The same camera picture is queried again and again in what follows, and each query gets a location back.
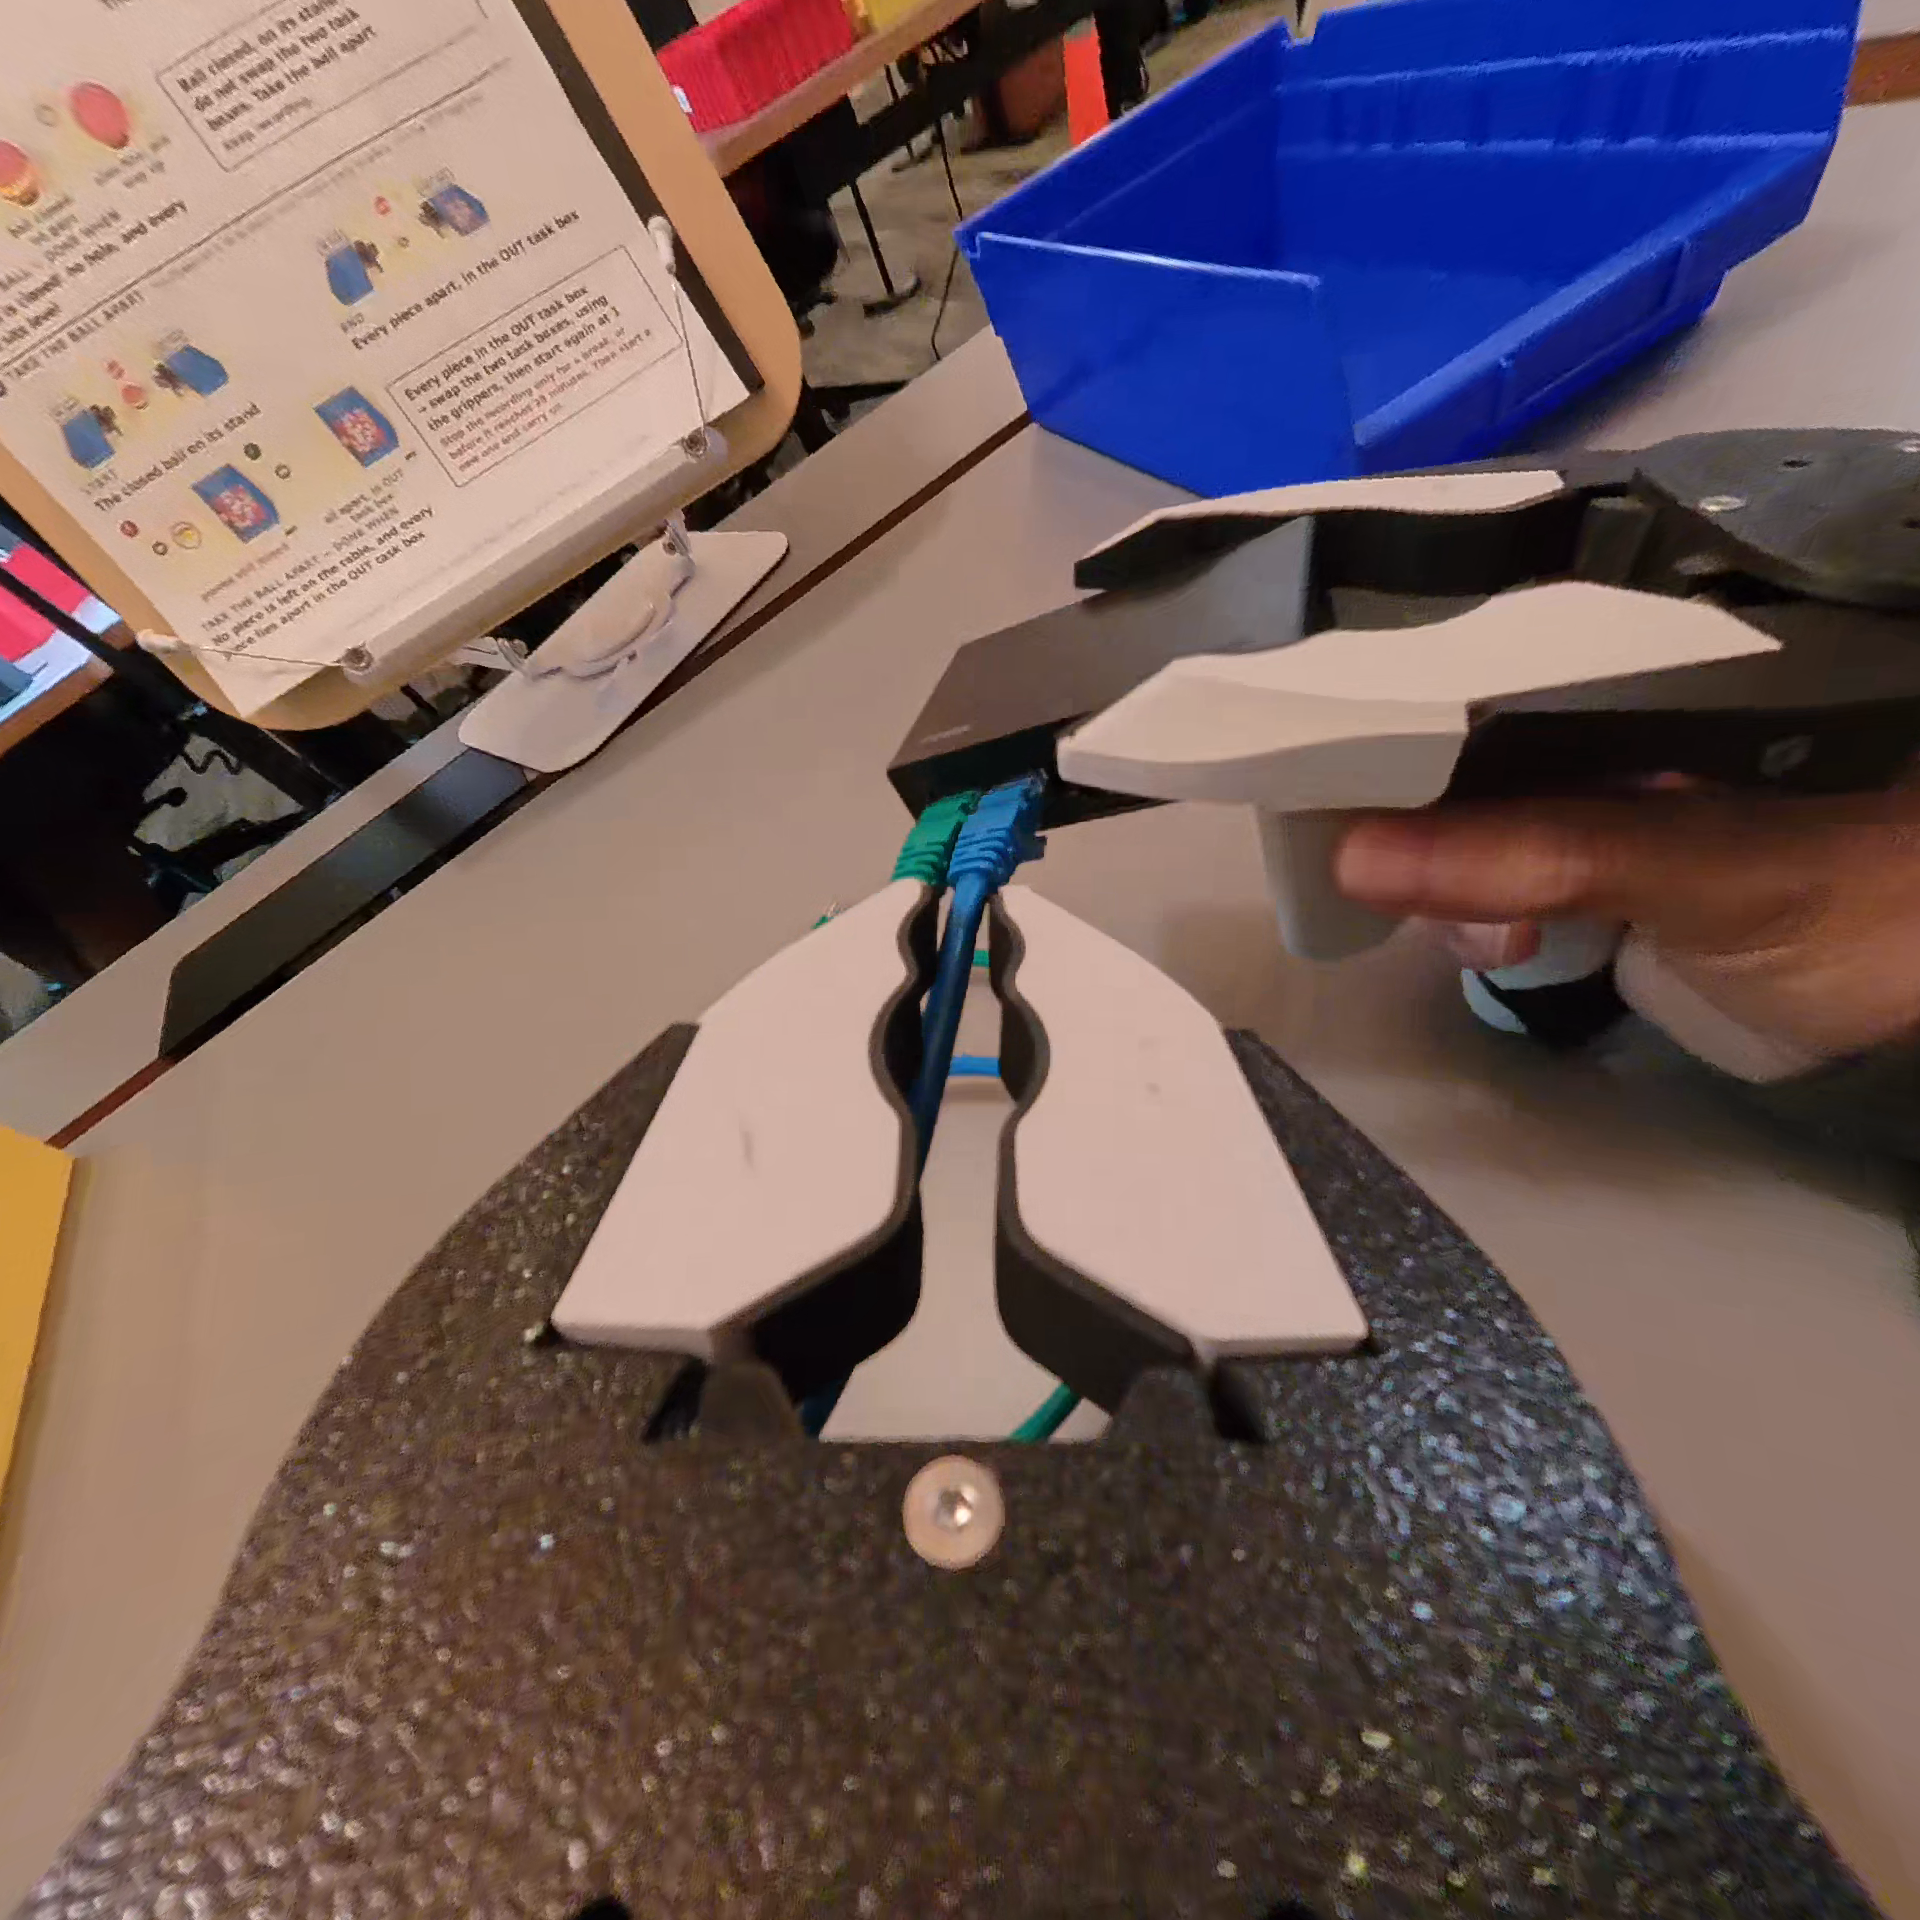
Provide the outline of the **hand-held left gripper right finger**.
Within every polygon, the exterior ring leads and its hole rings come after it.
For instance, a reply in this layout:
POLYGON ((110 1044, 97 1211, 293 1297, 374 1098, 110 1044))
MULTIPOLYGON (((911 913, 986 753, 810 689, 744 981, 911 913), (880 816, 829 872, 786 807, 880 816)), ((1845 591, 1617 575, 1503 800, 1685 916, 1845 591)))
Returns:
POLYGON ((1030 888, 993 906, 995 1295, 1062 1388, 1115 1415, 1152 1375, 1350 1357, 1367 1316, 1225 1029, 1030 888))

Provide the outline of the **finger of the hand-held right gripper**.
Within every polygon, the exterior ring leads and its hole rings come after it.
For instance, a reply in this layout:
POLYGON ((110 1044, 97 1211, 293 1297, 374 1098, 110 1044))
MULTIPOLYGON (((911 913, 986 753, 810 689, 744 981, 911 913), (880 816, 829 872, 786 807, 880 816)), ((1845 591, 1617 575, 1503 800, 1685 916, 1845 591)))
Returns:
POLYGON ((1319 514, 1472 519, 1511 514, 1566 490, 1566 476, 1557 468, 1443 468, 1203 496, 1139 516, 1094 547, 1072 564, 1072 583, 1085 592, 1147 585, 1208 564, 1275 525, 1319 514))
POLYGON ((1698 599, 1546 583, 1413 628, 1179 659, 1066 735, 1057 761, 1103 793, 1250 807, 1283 947, 1333 964, 1399 925, 1341 895, 1343 826, 1441 800, 1477 709, 1782 649, 1698 599))

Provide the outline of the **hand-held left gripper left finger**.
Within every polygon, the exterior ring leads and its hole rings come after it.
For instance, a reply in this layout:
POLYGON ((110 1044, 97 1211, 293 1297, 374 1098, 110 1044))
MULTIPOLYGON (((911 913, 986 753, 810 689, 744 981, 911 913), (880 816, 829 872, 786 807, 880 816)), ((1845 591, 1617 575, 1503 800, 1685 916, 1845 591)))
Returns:
POLYGON ((907 1092, 939 899, 891 880, 703 1013, 557 1311, 573 1344, 842 1386, 922 1300, 907 1092))

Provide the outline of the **black network switch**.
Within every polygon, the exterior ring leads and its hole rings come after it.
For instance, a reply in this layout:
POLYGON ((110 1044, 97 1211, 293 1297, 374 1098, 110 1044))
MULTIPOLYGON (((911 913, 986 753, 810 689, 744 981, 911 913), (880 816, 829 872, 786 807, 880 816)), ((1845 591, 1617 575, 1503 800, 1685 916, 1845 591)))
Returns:
POLYGON ((1167 583, 1115 588, 962 644, 928 695, 888 780, 912 816, 939 800, 1045 780, 1040 826, 1064 831, 1154 800, 1069 780, 1058 744, 1167 666, 1265 653, 1333 623, 1333 592, 1289 555, 1256 548, 1167 583))

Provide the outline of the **person's right hand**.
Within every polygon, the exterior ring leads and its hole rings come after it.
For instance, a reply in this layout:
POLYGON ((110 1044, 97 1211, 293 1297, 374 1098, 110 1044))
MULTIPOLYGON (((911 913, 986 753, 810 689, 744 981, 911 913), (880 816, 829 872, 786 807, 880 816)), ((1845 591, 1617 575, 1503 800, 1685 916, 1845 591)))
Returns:
POLYGON ((1344 831, 1333 879, 1488 976, 1539 964, 1566 928, 1603 928, 1626 1003, 1745 1082, 1917 1041, 1914 785, 1378 811, 1344 831))

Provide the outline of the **blue plastic bin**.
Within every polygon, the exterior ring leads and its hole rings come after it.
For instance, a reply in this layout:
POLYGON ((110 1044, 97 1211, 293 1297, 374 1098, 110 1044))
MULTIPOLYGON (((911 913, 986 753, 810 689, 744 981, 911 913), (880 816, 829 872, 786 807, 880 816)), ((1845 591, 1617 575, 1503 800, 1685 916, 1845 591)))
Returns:
POLYGON ((1035 426, 1199 496, 1471 464, 1809 217, 1843 3, 1417 3, 1230 48, 960 224, 1035 426))

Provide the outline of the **white folding stand base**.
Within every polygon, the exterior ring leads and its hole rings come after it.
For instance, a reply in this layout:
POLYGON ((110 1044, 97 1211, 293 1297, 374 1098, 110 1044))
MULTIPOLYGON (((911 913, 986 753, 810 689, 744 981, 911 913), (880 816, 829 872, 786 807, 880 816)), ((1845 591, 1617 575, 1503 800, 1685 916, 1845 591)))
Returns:
POLYGON ((691 532, 672 516, 461 724, 470 753, 535 778, 600 755, 790 553, 783 532, 691 532))

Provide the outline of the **large yellow plastic bin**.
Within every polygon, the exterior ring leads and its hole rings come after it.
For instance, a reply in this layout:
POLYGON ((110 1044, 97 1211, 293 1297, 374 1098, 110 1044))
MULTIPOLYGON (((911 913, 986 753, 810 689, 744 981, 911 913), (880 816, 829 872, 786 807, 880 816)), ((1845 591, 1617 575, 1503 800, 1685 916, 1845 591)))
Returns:
POLYGON ((73 1186, 73 1159, 3 1127, 3 1485, 38 1357, 73 1186))

